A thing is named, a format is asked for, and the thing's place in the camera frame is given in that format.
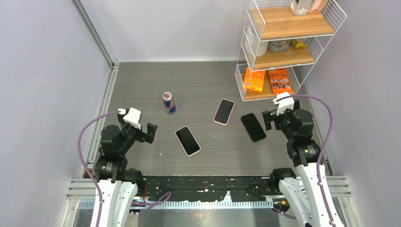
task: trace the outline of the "energy drink can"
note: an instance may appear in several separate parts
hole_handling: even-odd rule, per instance
[[[173,94],[171,92],[165,92],[162,96],[164,107],[166,108],[166,112],[168,114],[175,113],[175,103],[173,99]]]

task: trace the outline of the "phone case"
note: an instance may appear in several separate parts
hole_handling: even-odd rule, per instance
[[[188,128],[188,130],[189,130],[189,132],[191,133],[192,137],[195,139],[196,143],[197,143],[198,146],[199,146],[199,150],[196,151],[195,153],[191,154],[191,155],[188,155],[188,154],[187,154],[187,152],[186,152],[185,149],[184,149],[183,144],[181,143],[180,139],[179,139],[178,136],[177,136],[177,132],[178,132],[179,130],[185,128],[185,127]],[[188,157],[191,157],[192,155],[194,155],[194,154],[198,153],[199,151],[201,151],[201,146],[200,146],[199,142],[196,140],[195,136],[193,135],[191,129],[190,129],[188,126],[184,126],[184,127],[180,128],[180,129],[176,130],[174,134],[175,134],[175,137],[177,137],[177,140],[178,140],[178,142],[180,143],[181,147],[183,148],[184,153],[185,153]]]
[[[225,123],[225,124],[223,124],[223,123],[221,123],[221,122],[217,122],[217,121],[215,121],[215,120],[214,120],[214,118],[216,117],[217,111],[218,111],[218,109],[220,108],[221,101],[223,101],[223,100],[227,100],[227,101],[229,101],[229,102],[232,102],[232,103],[233,103],[233,108],[231,108],[230,115],[228,116],[227,123]],[[231,114],[233,113],[234,106],[235,106],[235,102],[234,102],[234,101],[231,101],[231,100],[228,100],[228,99],[222,98],[222,99],[220,100],[220,103],[218,104],[218,107],[217,107],[217,110],[216,110],[216,112],[214,113],[214,116],[213,116],[213,121],[214,121],[215,123],[217,123],[217,124],[221,124],[221,125],[227,125],[227,124],[228,124],[228,122],[230,121]]]
[[[252,138],[252,136],[251,136],[251,134],[249,133],[248,128],[246,127],[246,125],[245,125],[245,123],[244,123],[244,120],[243,120],[243,117],[248,116],[248,115],[250,115],[250,114],[247,114],[247,115],[244,115],[244,116],[241,117],[241,122],[242,122],[242,124],[244,125],[244,127],[245,127],[245,129],[246,129],[246,132],[248,133],[248,135],[249,135],[249,137],[251,138],[252,142],[258,142],[258,141],[260,141],[260,140],[265,139],[265,138],[266,138],[266,134],[265,134],[264,132],[263,132],[264,135],[263,135],[260,139],[255,140],[254,138]]]

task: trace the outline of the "white metal shelf rack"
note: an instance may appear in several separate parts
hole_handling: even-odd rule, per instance
[[[274,15],[269,15],[270,12],[275,12],[276,10],[280,10],[278,16],[282,15],[282,11],[291,10],[290,9],[291,0],[250,0],[247,8],[247,17],[244,22],[244,30],[242,33],[242,39],[240,44],[240,52],[242,51],[245,55],[246,64],[238,64],[235,71],[235,78],[238,83],[238,89],[240,91],[242,101],[253,101],[260,100],[266,98],[272,98],[274,95],[269,94],[256,94],[251,91],[247,91],[244,88],[244,74],[246,72],[246,68],[249,67],[251,71],[261,71],[261,70],[272,70],[276,68],[286,68],[288,76],[291,81],[291,86],[294,93],[297,93],[300,86],[305,81],[306,77],[309,75],[313,66],[319,60],[323,51],[330,43],[331,39],[334,37],[336,32],[341,27],[347,15],[341,9],[341,7],[336,3],[335,0],[329,0],[327,5],[321,11],[321,14],[315,15],[314,18],[310,19],[308,16],[308,23],[312,25],[316,20],[318,20],[320,27],[317,27],[315,30],[311,30],[310,32],[303,32],[299,27],[294,28],[295,33],[292,35],[285,35],[280,37],[279,34],[291,33],[291,28],[288,28],[287,31],[277,32],[274,34],[275,28],[274,23],[271,21],[266,21],[266,19],[271,19]],[[258,43],[257,48],[253,48],[250,42],[250,39],[246,33],[247,28],[251,26],[255,35],[257,36]],[[283,58],[283,53],[275,53],[271,50],[268,50],[265,55],[260,57],[256,56],[258,48],[262,42],[269,42],[275,40],[286,40],[293,38],[302,38],[303,41],[307,44],[307,47],[303,47],[304,49],[292,48],[294,54],[286,54],[286,57]],[[292,67],[299,67],[302,72],[303,77],[297,77],[294,73]]]

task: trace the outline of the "wooden shelf board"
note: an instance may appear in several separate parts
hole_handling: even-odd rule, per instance
[[[321,13],[295,16],[290,6],[261,8],[259,10],[266,22],[262,32],[262,40],[334,34],[334,30]],[[253,17],[259,13],[253,12],[251,15]]]
[[[268,49],[264,55],[256,58],[253,69],[286,67],[289,65],[308,64],[313,62],[314,59],[309,53],[307,47],[295,48],[293,45],[290,45],[288,49],[283,52],[274,52]]]
[[[244,82],[245,73],[241,73],[241,77],[242,77],[242,82]],[[276,95],[273,94],[273,90],[271,89],[270,85],[269,75],[266,73],[265,79],[263,81],[263,91],[261,93],[257,93],[247,90],[245,92],[244,101],[264,99],[264,98],[274,98],[274,97],[276,97]]]

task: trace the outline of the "can top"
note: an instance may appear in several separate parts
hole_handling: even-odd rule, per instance
[[[165,92],[162,98],[164,101],[170,101],[171,99],[173,99],[173,94],[171,94],[171,92]]]

